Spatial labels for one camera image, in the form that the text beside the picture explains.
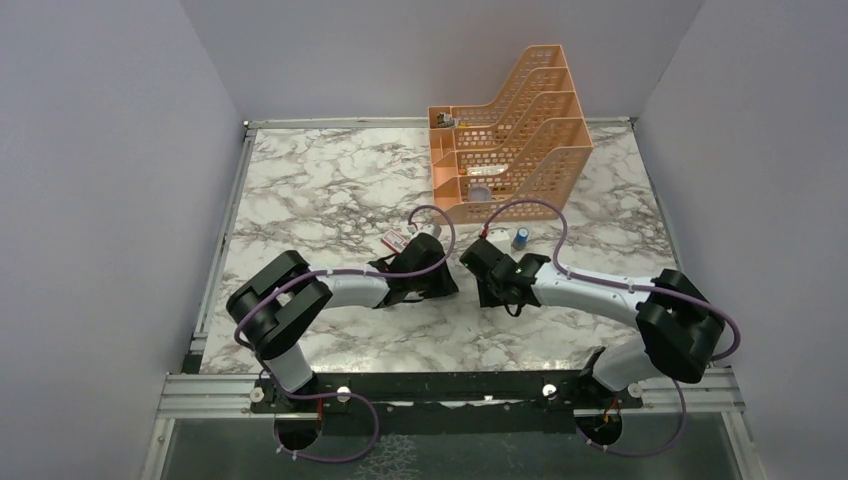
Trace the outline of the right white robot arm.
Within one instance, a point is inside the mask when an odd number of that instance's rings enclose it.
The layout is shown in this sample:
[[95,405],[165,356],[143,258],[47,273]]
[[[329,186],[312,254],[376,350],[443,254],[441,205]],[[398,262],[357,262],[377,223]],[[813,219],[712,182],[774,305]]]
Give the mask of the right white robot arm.
[[565,307],[620,322],[637,338],[592,354],[577,380],[579,398],[600,407],[629,385],[654,377],[701,381],[725,322],[681,272],[655,278],[622,277],[558,268],[545,255],[514,260],[486,239],[460,257],[477,281],[483,308]]

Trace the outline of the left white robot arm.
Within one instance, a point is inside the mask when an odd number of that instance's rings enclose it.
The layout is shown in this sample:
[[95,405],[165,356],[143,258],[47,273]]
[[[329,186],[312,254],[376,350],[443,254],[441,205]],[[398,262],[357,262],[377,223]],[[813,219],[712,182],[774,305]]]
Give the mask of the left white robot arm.
[[295,250],[278,255],[231,294],[226,311],[277,379],[276,396],[298,411],[313,401],[314,372],[299,340],[325,309],[382,309],[459,292],[439,240],[421,233],[362,269],[312,268]]

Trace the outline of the red white staple box sleeve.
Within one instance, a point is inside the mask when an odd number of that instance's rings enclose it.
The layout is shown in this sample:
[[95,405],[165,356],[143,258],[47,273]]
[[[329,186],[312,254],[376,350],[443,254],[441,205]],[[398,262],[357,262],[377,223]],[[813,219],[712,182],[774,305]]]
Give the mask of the red white staple box sleeve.
[[389,230],[381,237],[381,243],[392,252],[400,254],[408,245],[408,240],[400,232]]

